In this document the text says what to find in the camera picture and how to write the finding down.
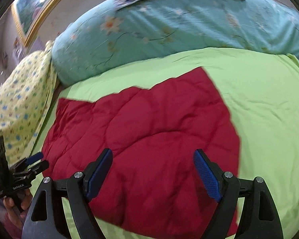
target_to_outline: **gold picture frame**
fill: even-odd
[[[13,16],[14,23],[17,27],[18,35],[20,38],[21,43],[24,47],[28,47],[31,45],[31,43],[36,38],[37,32],[42,25],[42,23],[45,21],[47,16],[50,14],[50,12],[55,8],[55,6],[60,2],[61,0],[44,0],[44,4],[40,8],[36,8],[38,10],[32,19],[28,19],[28,24],[25,27],[24,23],[21,23],[20,15],[18,11],[18,2],[19,0],[16,0],[11,5],[11,12]]]

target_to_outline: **framed picture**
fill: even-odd
[[[11,5],[14,22],[24,47],[33,42],[38,29],[60,0],[15,0]]]

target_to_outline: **green bed sheet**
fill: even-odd
[[[268,55],[231,48],[205,48],[130,63],[79,82],[60,97],[96,101],[131,87],[151,88],[202,66],[222,95],[241,139],[239,177],[262,176],[277,206],[284,238],[299,230],[299,62],[293,55]],[[34,152],[55,120],[51,108]],[[35,193],[42,176],[33,181]],[[79,238],[68,201],[63,201],[73,239]],[[239,214],[243,201],[238,202]],[[101,220],[107,239],[146,238]]]

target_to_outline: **bed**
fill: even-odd
[[[241,140],[238,176],[264,177],[284,238],[297,233],[298,12],[273,0],[143,0],[120,10],[107,0],[56,39],[52,61],[68,87],[59,98],[91,102],[203,67]],[[50,108],[32,152],[41,150],[56,108]],[[32,183],[32,193],[41,180]],[[71,236],[79,238],[69,203],[63,203]],[[241,210],[239,202],[238,216]],[[106,238],[148,238],[98,223]]]

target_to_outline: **human hand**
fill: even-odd
[[[20,217],[22,219],[26,218],[26,215],[28,213],[28,208],[29,208],[29,206],[31,204],[31,201],[32,201],[32,194],[31,194],[29,189],[25,190],[25,195],[26,196],[25,196],[25,198],[23,199],[23,201],[21,203],[22,209],[25,210],[20,214]],[[3,204],[7,209],[8,217],[9,217],[11,223],[14,224],[17,228],[22,229],[22,226],[23,226],[22,222],[19,219],[19,217],[17,216],[17,214],[14,212],[14,210],[12,209],[14,207],[13,199],[12,198],[5,198],[3,200]]]

